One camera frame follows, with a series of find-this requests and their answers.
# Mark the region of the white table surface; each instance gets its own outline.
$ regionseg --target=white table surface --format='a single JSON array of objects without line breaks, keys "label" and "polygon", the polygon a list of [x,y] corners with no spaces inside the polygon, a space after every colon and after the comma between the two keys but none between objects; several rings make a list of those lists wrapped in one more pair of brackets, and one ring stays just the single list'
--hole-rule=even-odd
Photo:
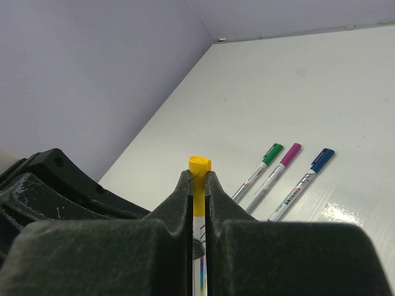
[{"label": "white table surface", "polygon": [[188,157],[201,155],[232,196],[274,142],[284,145],[281,155],[300,142],[253,214],[266,220],[315,156],[334,149],[283,221],[359,225],[394,287],[394,48],[395,27],[214,45],[100,183],[152,210],[174,190]]}]

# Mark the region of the blue marker cap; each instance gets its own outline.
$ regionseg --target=blue marker cap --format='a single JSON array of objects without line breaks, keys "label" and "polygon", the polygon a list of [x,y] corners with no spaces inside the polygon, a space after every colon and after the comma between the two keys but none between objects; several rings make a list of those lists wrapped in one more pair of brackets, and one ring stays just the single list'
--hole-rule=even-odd
[{"label": "blue marker cap", "polygon": [[312,162],[310,169],[318,173],[334,154],[335,152],[332,149],[324,148]]}]

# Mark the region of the marker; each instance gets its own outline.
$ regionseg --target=marker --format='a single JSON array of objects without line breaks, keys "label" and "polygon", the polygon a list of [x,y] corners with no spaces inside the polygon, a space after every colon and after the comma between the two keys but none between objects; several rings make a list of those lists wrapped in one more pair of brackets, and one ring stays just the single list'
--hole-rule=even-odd
[{"label": "marker", "polygon": [[254,211],[254,209],[256,208],[256,206],[260,204],[260,202],[264,199],[265,194],[270,190],[271,186],[281,176],[285,168],[292,162],[292,159],[294,159],[294,157],[300,151],[301,148],[302,146],[299,143],[295,143],[292,145],[292,147],[286,153],[283,159],[281,159],[280,164],[274,169],[273,173],[270,174],[269,178],[267,178],[267,180],[255,193],[254,199],[246,209],[247,213],[251,214],[252,211]]},{"label": "marker", "polygon": [[325,166],[329,159],[334,156],[335,152],[331,149],[325,148],[312,162],[311,168],[306,175],[300,180],[294,189],[287,195],[283,202],[278,206],[275,212],[269,217],[267,221],[277,222],[293,204],[293,202],[300,196],[302,191],[310,184],[315,175]]},{"label": "marker", "polygon": [[283,146],[280,144],[275,143],[272,148],[269,149],[268,152],[266,152],[264,159],[262,160],[262,163],[260,166],[257,168],[255,173],[252,174],[249,179],[241,185],[239,190],[236,191],[236,193],[233,195],[232,199],[235,202],[239,202],[243,196],[247,193],[247,191],[251,188],[251,185],[253,185],[257,180],[258,177],[262,174],[262,172],[267,168],[268,165],[273,161],[274,158],[283,150]]},{"label": "marker", "polygon": [[[211,160],[200,156],[189,158],[193,183],[193,237],[206,249],[205,180],[211,170]],[[206,290],[206,256],[193,261],[193,295],[204,296]]]}]

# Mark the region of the black foam holder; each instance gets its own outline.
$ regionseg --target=black foam holder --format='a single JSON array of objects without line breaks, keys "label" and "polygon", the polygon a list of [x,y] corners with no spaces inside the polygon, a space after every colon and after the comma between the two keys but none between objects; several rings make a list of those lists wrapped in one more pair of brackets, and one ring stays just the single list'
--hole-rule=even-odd
[{"label": "black foam holder", "polygon": [[102,188],[60,150],[21,159],[0,175],[0,264],[39,220],[141,219],[150,211]]},{"label": "black foam holder", "polygon": [[[18,184],[34,183],[35,176],[14,178],[8,196],[19,205],[25,197],[39,198],[40,187],[15,197]],[[0,295],[192,295],[192,223],[189,171],[140,220],[104,215],[99,221],[28,223],[0,271]],[[212,171],[206,177],[206,246],[210,296],[391,295],[375,249],[357,226],[259,222],[223,191]]]}]

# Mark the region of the marker cap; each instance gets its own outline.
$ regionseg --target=marker cap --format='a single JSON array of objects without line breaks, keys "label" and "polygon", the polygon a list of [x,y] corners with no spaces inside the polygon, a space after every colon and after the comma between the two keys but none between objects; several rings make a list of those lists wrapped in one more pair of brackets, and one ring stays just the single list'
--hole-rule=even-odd
[{"label": "marker cap", "polygon": [[293,144],[292,147],[290,148],[290,150],[283,157],[283,159],[281,159],[280,163],[284,167],[287,167],[292,162],[292,159],[294,159],[294,157],[300,151],[301,148],[302,148],[302,145],[300,145],[299,143]]},{"label": "marker cap", "polygon": [[264,159],[262,162],[266,163],[266,165],[270,165],[274,158],[283,150],[283,146],[281,144],[275,143],[272,148],[266,152]]},{"label": "marker cap", "polygon": [[315,158],[315,160],[312,162],[311,170],[314,172],[318,173],[324,165],[329,161],[329,159],[334,156],[335,152],[332,149],[329,148],[324,148],[321,153]]}]

